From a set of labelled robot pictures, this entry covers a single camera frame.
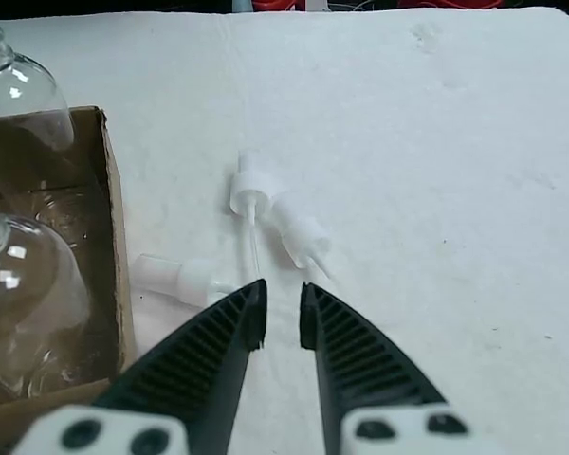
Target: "clear plastic bottle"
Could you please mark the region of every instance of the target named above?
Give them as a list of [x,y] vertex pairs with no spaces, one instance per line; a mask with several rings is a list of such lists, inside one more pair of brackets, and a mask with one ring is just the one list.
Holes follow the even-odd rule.
[[20,126],[55,151],[67,149],[74,128],[59,86],[41,64],[14,52],[0,28],[0,118],[43,111]]
[[0,393],[22,398],[81,383],[89,295],[62,237],[0,215]]
[[[0,198],[9,213],[50,225],[75,251],[102,234],[99,215],[81,215],[91,206],[97,214],[109,207],[90,163],[75,153],[74,122],[59,85],[41,64],[14,52],[1,28],[0,135],[25,138],[22,147],[0,141]],[[72,181],[77,188],[64,190]]]

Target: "white plastic cap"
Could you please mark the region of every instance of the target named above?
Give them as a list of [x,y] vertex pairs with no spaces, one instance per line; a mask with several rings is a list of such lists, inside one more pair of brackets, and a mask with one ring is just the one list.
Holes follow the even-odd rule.
[[212,263],[194,259],[183,264],[140,255],[131,269],[132,284],[141,289],[166,294],[193,306],[205,307],[209,294],[221,289],[212,279]]
[[257,166],[253,152],[240,153],[238,173],[234,176],[229,194],[229,206],[240,216],[248,216],[249,204],[255,216],[263,216],[270,208],[271,198],[279,192],[276,181]]
[[140,289],[176,297],[177,277],[181,264],[142,254],[131,267],[131,284]]
[[310,261],[321,262],[331,249],[327,231],[314,217],[299,213],[290,193],[278,196],[272,216],[284,248],[298,268],[307,268]]

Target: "white surface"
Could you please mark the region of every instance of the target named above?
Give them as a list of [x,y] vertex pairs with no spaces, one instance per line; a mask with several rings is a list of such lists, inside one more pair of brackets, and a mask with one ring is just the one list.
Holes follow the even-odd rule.
[[[106,110],[131,259],[212,257],[243,282],[228,184],[238,151],[258,147],[332,232],[347,301],[510,453],[569,453],[568,17],[116,14],[6,29],[70,104]],[[266,348],[229,453],[320,454],[303,278],[262,234]],[[144,347],[190,315],[139,297]]]

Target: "cardboard box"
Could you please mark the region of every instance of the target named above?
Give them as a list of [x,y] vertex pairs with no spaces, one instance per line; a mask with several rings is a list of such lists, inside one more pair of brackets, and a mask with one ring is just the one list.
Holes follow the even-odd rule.
[[[66,403],[89,403],[109,385],[110,379],[136,360],[119,172],[105,127],[105,115],[97,107],[71,110],[76,141],[67,151],[65,164],[62,156],[48,151],[45,144],[35,140],[25,127],[20,127],[42,122],[43,115],[0,119],[0,150],[9,150],[9,154],[1,155],[0,172],[12,172],[8,188],[11,197],[5,200],[4,192],[0,191],[0,210],[34,216],[38,200],[42,201],[45,195],[58,199],[62,193],[78,194],[90,185],[97,188],[99,183],[102,195],[109,200],[109,210],[105,204],[104,211],[92,212],[94,205],[82,206],[81,210],[88,209],[84,216],[97,222],[95,224],[104,221],[107,228],[74,251],[94,297],[92,313],[99,315],[102,321],[102,325],[94,326],[96,333],[87,334],[86,339],[90,340],[89,345],[99,344],[99,357],[104,363],[100,367],[105,377],[36,398],[0,404],[0,446],[16,441],[44,412]],[[47,216],[59,223],[59,211],[51,210]]]

